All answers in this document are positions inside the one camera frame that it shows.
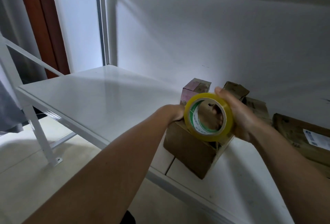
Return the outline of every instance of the reddish-brown wood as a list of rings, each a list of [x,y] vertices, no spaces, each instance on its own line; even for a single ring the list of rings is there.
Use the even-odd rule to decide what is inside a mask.
[[[42,61],[63,74],[69,74],[54,0],[23,0]],[[57,75],[46,70],[47,78]]]

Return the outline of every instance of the forearm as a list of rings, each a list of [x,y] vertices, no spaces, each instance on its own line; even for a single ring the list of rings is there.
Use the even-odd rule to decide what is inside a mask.
[[[162,107],[115,139],[26,223],[119,223],[173,120]],[[54,210],[60,205],[61,213]]]
[[[256,124],[250,134],[295,223],[328,221],[329,180],[272,127]]]

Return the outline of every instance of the clear packing tape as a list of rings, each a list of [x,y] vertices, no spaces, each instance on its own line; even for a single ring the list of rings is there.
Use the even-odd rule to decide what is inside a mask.
[[[208,128],[198,117],[199,106],[205,100],[212,100],[221,110],[223,123],[219,130]],[[190,133],[197,139],[203,141],[220,142],[223,137],[231,132],[234,125],[233,114],[228,103],[215,93],[200,93],[191,97],[185,106],[184,121]]]

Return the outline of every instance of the person's left arm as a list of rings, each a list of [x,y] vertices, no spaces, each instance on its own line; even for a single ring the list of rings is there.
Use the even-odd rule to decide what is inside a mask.
[[[28,223],[119,223],[167,126],[184,107],[166,105],[115,139],[33,213]]]

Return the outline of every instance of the pink cardboard box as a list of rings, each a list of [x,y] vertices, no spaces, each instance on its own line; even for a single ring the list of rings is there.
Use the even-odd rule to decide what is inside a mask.
[[[210,85],[211,83],[209,81],[203,81],[197,78],[192,79],[182,89],[180,104],[185,106],[194,95],[207,93],[210,89]]]

